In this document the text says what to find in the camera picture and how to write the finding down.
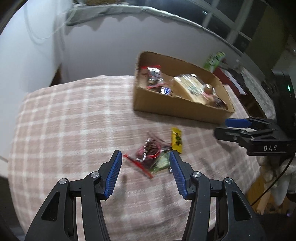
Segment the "large cracker pack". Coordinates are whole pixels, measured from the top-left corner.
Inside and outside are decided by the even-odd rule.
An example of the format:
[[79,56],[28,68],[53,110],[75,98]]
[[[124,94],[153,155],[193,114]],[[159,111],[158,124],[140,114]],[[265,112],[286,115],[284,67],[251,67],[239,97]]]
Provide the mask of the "large cracker pack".
[[203,105],[215,105],[215,89],[195,74],[182,74],[171,79],[173,95]]

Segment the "red clear candy wrapper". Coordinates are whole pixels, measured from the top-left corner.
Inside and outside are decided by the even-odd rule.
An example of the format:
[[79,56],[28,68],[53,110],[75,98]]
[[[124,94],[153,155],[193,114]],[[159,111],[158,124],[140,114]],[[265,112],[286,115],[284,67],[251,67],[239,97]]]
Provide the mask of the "red clear candy wrapper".
[[160,65],[142,66],[140,70],[147,77],[147,89],[158,88],[163,84]]

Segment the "green snack packet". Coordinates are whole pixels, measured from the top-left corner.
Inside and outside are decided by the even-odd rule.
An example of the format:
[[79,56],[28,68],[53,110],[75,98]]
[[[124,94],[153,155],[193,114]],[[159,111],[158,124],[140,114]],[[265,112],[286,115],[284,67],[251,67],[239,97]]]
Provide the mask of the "green snack packet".
[[154,174],[170,167],[170,151],[162,152],[149,171]]

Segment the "yellow snack packet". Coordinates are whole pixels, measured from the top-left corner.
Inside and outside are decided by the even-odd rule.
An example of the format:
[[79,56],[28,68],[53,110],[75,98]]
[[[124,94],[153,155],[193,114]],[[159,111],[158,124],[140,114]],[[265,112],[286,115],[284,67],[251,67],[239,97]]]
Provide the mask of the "yellow snack packet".
[[177,151],[179,154],[182,154],[182,131],[178,128],[171,128],[171,149]]

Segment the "red dark snack packet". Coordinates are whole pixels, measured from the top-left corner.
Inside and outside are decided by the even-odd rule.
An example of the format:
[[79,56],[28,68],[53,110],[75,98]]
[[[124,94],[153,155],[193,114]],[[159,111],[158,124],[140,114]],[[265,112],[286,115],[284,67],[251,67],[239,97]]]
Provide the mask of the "red dark snack packet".
[[134,164],[145,176],[151,179],[154,176],[149,169],[162,152],[168,151],[171,152],[171,144],[157,137],[148,137],[144,144],[134,153],[126,153],[123,157]]

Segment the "white lace tablecloth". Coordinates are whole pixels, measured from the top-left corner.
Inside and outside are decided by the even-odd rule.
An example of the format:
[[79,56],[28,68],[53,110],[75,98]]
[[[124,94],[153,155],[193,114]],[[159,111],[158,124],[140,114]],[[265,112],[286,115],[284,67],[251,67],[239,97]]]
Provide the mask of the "white lace tablecloth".
[[251,92],[265,116],[275,120],[276,113],[272,99],[265,92],[260,82],[244,67],[241,68],[241,75],[248,90]]

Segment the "red storage box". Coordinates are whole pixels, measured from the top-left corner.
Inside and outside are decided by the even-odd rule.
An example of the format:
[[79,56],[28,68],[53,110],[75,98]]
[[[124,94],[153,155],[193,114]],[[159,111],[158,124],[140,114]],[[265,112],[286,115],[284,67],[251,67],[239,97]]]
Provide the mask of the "red storage box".
[[224,85],[228,85],[237,97],[241,97],[242,95],[247,96],[247,93],[241,87],[239,82],[229,73],[228,70],[216,68],[213,73]]

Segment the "green paper bag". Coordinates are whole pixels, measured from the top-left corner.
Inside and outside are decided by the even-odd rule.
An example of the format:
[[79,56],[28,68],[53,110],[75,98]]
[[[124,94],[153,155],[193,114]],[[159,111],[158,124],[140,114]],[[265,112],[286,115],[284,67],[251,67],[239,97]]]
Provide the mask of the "green paper bag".
[[213,73],[219,64],[225,59],[226,54],[224,52],[217,52],[214,55],[210,55],[205,61],[203,68]]

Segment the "open cardboard box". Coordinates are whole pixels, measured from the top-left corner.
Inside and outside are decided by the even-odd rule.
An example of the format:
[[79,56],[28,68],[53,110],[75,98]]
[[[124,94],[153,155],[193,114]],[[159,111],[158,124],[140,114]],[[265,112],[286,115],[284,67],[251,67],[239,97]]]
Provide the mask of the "open cardboard box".
[[150,51],[137,57],[133,109],[217,124],[235,112],[216,75],[186,61]]

